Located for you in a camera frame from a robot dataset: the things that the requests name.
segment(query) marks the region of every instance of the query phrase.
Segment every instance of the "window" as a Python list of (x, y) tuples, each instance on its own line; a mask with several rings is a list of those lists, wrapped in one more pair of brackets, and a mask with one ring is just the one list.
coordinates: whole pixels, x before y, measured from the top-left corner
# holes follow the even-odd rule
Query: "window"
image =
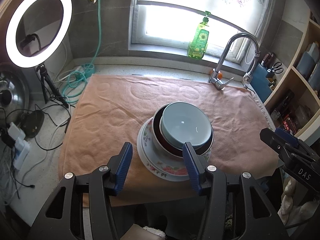
[[(266, 8), (269, 0), (139, 0), (164, 2), (199, 11), (210, 11), (212, 15), (229, 22), (209, 19), (207, 54), (220, 56), (228, 40), (238, 29), (256, 35), (265, 28)], [(196, 26), (203, 16), (188, 10), (155, 5), (135, 5), (132, 43), (162, 45), (187, 49), (193, 39)], [(238, 39), (231, 46), (227, 59), (239, 63), (248, 47), (247, 39)]]

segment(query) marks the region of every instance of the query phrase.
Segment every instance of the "tripod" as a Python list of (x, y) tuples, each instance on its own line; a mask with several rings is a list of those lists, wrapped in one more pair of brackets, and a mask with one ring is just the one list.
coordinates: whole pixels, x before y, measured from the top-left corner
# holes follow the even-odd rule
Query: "tripod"
[(39, 71), (40, 73), (40, 77), (41, 77), (41, 88), (42, 88), (42, 93), (43, 93), (43, 97), (44, 97), (44, 102), (47, 103), (49, 101), (48, 95), (45, 92), (45, 85), (44, 85), (44, 81), (47, 82), (47, 84), (49, 85), (52, 93), (56, 96), (56, 98), (66, 107), (69, 108), (69, 105), (67, 104), (65, 98), (60, 94), (59, 90), (56, 88), (56, 86), (54, 85), (54, 83), (52, 82), (50, 76), (48, 75), (48, 71), (45, 68), (44, 64), (42, 63), (41, 65), (37, 66), (36, 71)]

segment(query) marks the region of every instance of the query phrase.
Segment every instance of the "faucet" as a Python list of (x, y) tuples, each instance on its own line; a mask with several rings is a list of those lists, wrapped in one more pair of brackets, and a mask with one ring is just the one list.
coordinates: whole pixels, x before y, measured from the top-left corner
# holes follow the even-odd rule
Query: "faucet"
[(237, 34), (233, 35), (231, 37), (231, 39), (228, 41), (228, 44), (225, 47), (224, 51), (222, 52), (216, 68), (213, 70), (213, 73), (211, 74), (211, 76), (208, 80), (208, 83), (213, 83), (218, 90), (223, 89), (226, 85), (228, 85), (233, 80), (233, 78), (231, 78), (228, 81), (226, 81), (225, 83), (223, 83), (220, 79), (218, 79), (218, 73), (219, 73), (220, 68), (222, 67), (224, 60), (226, 59), (226, 56), (229, 52), (229, 49), (230, 49), (232, 43), (238, 38), (248, 38), (254, 44), (255, 50), (254, 50), (254, 62), (253, 62), (252, 68), (250, 69), (249, 72), (244, 74), (243, 79), (242, 79), (242, 84), (244, 85), (245, 89), (248, 88), (247, 85), (249, 85), (252, 80), (252, 73), (257, 65), (258, 58), (260, 56), (259, 44), (257, 43), (255, 36), (253, 36), (252, 34), (250, 34), (250, 33), (237, 33)]

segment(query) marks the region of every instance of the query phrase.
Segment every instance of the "dark red bowl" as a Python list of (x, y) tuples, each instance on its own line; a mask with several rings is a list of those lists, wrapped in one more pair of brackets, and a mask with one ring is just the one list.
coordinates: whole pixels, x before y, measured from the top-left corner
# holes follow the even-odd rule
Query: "dark red bowl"
[[(159, 143), (164, 147), (164, 149), (166, 149), (171, 154), (182, 158), (182, 150), (177, 149), (176, 147), (174, 147), (170, 143), (168, 143), (166, 141), (166, 139), (162, 136), (161, 131), (160, 131), (160, 119), (162, 117), (164, 109), (167, 106), (168, 106), (168, 104), (161, 107), (156, 112), (155, 116), (153, 117), (153, 130), (156, 135), (156, 138), (158, 139)], [(206, 153), (211, 148), (211, 145), (213, 143), (213, 137), (214, 137), (214, 133), (213, 133), (213, 129), (212, 129), (212, 133), (211, 133), (209, 140), (207, 140), (207, 142), (204, 145), (202, 145), (200, 148), (195, 150), (197, 155), (202, 155), (202, 154)]]

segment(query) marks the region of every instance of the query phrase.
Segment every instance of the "wooden shelf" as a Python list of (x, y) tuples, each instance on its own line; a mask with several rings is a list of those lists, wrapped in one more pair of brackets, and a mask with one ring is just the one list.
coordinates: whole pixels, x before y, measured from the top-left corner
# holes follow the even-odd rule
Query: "wooden shelf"
[(313, 20), (311, 20), (311, 19), (309, 19), (309, 22), (310, 22), (312, 25), (314, 25), (316, 28), (318, 28), (318, 29), (319, 29), (319, 32), (320, 32), (320, 25), (319, 25), (318, 23), (316, 23), (315, 21), (313, 21)]
[(316, 102), (320, 106), (320, 99), (318, 98), (318, 96), (316, 95), (316, 93), (314, 92), (312, 87), (309, 85), (308, 81), (305, 80), (305, 78), (300, 74), (300, 72), (295, 67), (291, 67), (291, 68), (296, 73), (296, 75), (303, 81), (303, 83), (305, 84), (307, 89), (310, 91), (311, 95), (314, 97), (314, 99), (316, 100)]
[(306, 51), (309, 44), (317, 41), (320, 43), (320, 25), (309, 19), (308, 24), (303, 32), (298, 49), (282, 79), (277, 84), (274, 91), (264, 102), (266, 109), (272, 111), (276, 104), (283, 98), (285, 93), (290, 89), (294, 94), (294, 100), (291, 103), (293, 109), (297, 105), (307, 106), (310, 108), (312, 117), (310, 121), (297, 132), (295, 137), (300, 137), (308, 128), (320, 117), (320, 99), (309, 85), (308, 81), (296, 69), (302, 54)]
[(301, 136), (312, 124), (313, 122), (320, 116), (320, 109), (315, 113), (315, 115), (310, 119), (310, 121), (300, 130), (298, 131), (294, 136), (299, 137)]

